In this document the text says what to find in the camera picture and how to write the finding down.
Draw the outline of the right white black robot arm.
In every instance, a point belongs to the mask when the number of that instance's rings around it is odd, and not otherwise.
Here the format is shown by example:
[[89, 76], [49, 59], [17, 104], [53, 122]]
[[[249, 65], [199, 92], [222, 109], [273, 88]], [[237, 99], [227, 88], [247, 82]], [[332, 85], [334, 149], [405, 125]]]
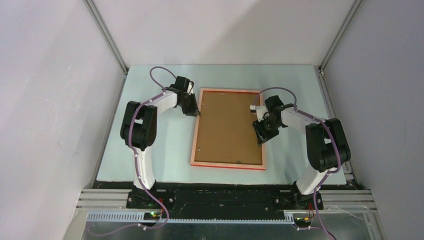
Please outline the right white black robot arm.
[[290, 127], [305, 136], [308, 166], [290, 191], [291, 204], [304, 209], [325, 180], [351, 159], [341, 121], [313, 116], [293, 103], [283, 104], [277, 95], [267, 98], [264, 105], [251, 104], [249, 110], [257, 118], [252, 126], [259, 146], [276, 137], [282, 128]]

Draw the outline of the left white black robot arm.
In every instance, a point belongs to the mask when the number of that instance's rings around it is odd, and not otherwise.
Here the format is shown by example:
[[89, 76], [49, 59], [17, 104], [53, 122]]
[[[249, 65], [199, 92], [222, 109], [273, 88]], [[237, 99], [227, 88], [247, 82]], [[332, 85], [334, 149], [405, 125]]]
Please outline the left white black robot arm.
[[134, 180], [131, 193], [145, 208], [153, 208], [158, 194], [151, 189], [156, 185], [153, 171], [152, 147], [157, 138], [158, 117], [169, 109], [180, 107], [190, 117], [201, 115], [194, 92], [194, 82], [177, 76], [175, 82], [144, 102], [129, 101], [126, 105], [120, 137], [131, 153]]

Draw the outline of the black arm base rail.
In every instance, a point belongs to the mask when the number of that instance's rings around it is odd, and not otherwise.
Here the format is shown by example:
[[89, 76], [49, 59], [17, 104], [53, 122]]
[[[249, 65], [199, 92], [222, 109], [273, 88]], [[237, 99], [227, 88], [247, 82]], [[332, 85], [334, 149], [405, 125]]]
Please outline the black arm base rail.
[[146, 193], [129, 181], [96, 181], [94, 189], [129, 190], [126, 207], [152, 209], [150, 219], [168, 210], [182, 220], [284, 220], [288, 210], [323, 210], [320, 193], [302, 195], [295, 184], [157, 182]]

